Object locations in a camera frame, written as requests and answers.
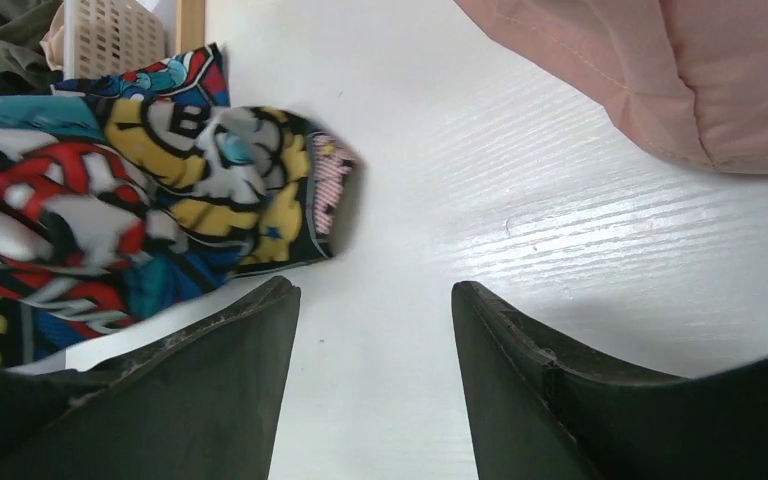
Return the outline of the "olive green shorts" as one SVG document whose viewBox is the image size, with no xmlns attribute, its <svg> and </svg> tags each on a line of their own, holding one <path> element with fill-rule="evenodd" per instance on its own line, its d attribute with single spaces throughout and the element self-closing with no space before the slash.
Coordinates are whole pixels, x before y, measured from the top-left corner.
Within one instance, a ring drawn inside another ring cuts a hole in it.
<svg viewBox="0 0 768 480">
<path fill-rule="evenodd" d="M 0 95 L 48 94 L 63 79 L 46 61 L 41 40 L 60 1 L 0 1 Z"/>
</svg>

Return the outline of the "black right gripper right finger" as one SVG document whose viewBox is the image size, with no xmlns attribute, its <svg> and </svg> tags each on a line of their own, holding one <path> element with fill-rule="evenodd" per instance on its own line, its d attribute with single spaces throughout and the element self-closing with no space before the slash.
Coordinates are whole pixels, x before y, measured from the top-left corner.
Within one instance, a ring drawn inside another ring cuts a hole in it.
<svg viewBox="0 0 768 480">
<path fill-rule="evenodd" d="M 700 378 L 585 345 L 474 281 L 451 291 L 482 479 L 768 479 L 768 358 Z"/>
</svg>

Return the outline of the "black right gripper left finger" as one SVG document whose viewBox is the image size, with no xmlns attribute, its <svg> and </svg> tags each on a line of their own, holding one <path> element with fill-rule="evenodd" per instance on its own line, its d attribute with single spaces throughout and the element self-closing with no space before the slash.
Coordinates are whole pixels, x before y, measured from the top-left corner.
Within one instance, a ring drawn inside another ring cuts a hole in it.
<svg viewBox="0 0 768 480">
<path fill-rule="evenodd" d="M 0 479 L 265 479 L 301 291 L 277 276 L 87 371 L 0 369 Z"/>
</svg>

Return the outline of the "beige shorts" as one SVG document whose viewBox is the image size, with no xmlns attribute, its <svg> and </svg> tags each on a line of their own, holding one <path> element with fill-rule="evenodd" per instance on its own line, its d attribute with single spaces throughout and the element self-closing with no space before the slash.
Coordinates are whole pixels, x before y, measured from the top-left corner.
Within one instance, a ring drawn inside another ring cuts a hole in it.
<svg viewBox="0 0 768 480">
<path fill-rule="evenodd" d="M 61 4 L 52 19 L 48 31 L 40 40 L 40 47 L 46 64 L 52 71 L 62 71 L 64 69 L 65 36 L 65 6 Z"/>
</svg>

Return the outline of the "comic print shorts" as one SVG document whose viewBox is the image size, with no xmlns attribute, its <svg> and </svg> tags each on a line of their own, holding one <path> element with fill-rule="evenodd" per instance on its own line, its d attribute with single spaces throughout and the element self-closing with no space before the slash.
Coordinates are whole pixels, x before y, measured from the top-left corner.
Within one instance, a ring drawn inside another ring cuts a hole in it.
<svg viewBox="0 0 768 480">
<path fill-rule="evenodd" d="M 0 367 L 333 256 L 354 153 L 234 107 L 220 48 L 0 96 Z"/>
</svg>

